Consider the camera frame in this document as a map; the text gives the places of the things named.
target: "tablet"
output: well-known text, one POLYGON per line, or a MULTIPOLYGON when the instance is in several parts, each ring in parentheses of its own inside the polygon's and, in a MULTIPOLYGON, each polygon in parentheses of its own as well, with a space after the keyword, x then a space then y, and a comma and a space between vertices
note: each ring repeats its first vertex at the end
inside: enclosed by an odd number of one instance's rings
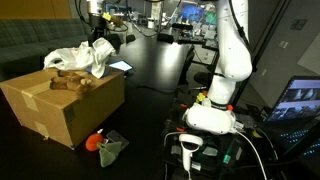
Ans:
POLYGON ((127 71, 133 69, 133 67, 130 64, 128 64, 127 62, 125 62, 123 60, 109 64, 109 66, 116 68, 116 69, 120 69, 124 72, 127 72, 127 71))

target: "screen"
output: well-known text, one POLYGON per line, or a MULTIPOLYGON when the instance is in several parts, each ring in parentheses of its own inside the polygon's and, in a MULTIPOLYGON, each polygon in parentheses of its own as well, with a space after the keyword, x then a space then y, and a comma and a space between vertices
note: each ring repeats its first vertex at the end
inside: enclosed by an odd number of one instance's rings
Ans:
POLYGON ((188 19, 189 21, 200 21, 203 15, 204 9, 193 4, 182 5, 180 16, 182 19, 188 19))
POLYGON ((120 69, 122 71, 129 71, 130 69, 132 69, 133 67, 130 66, 127 62, 125 61, 119 61, 119 62, 116 62, 116 63, 112 63, 112 64, 109 64, 110 67, 113 67, 113 68, 117 68, 117 69, 120 69))
POLYGON ((292 77, 267 121, 314 118, 320 112, 320 77, 292 77))

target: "monitor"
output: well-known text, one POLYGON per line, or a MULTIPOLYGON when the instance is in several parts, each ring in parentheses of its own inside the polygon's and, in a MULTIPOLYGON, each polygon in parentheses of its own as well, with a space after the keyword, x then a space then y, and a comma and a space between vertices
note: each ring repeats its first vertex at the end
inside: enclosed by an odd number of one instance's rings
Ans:
POLYGON ((180 16, 182 19, 189 21, 200 21, 203 15, 204 9, 195 4, 183 4, 180 16))
POLYGON ((293 76, 265 122, 311 120, 320 112, 320 76, 293 76))

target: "open cardboard box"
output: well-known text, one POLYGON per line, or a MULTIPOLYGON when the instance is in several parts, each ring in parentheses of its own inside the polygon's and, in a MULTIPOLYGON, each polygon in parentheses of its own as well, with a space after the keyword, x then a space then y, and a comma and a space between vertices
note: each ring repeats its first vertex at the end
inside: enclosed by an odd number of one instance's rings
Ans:
POLYGON ((74 91, 49 88, 57 69, 4 81, 0 87, 22 126, 74 149, 124 102, 123 72, 107 69, 108 75, 100 79, 75 71, 93 80, 82 100, 74 91))

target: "black table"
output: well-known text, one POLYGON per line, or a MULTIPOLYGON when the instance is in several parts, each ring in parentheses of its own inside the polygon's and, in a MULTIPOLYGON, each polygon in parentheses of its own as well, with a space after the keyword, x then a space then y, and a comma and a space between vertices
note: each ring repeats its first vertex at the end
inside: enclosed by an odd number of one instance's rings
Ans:
POLYGON ((50 139, 43 141, 37 133, 20 127, 0 103, 1 178, 163 179, 161 131, 187 49, 186 45, 141 38, 123 44, 119 55, 110 58, 109 62, 126 60, 134 71, 125 80, 125 103, 97 128, 104 129, 103 135, 116 130, 129 141, 106 168, 100 166, 98 152, 85 149, 85 141, 74 151, 50 139))

